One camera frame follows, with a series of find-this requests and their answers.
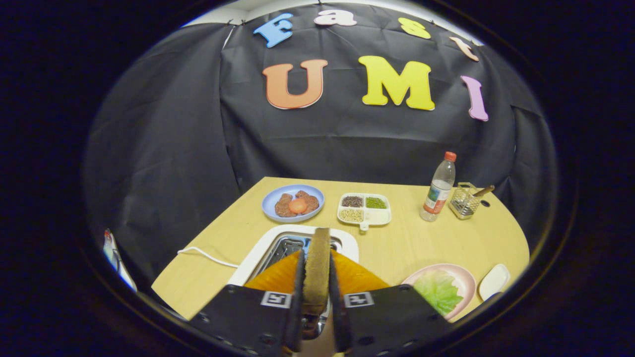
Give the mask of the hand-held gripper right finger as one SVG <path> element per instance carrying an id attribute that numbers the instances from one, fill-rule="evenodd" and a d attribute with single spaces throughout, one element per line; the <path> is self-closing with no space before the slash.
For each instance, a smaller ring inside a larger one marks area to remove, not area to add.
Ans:
<path id="1" fill-rule="evenodd" d="M 434 350 L 453 329 L 409 285 L 342 293 L 330 254 L 329 298 L 335 352 L 347 357 L 398 357 Z"/>

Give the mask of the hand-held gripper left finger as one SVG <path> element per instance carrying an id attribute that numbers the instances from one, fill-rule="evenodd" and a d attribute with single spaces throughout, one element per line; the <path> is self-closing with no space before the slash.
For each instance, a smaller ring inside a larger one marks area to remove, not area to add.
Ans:
<path id="1" fill-rule="evenodd" d="M 292 260 L 292 292 L 257 290 L 228 284 L 190 321 L 215 341 L 256 357 L 290 357 L 302 345 L 304 253 Z"/>

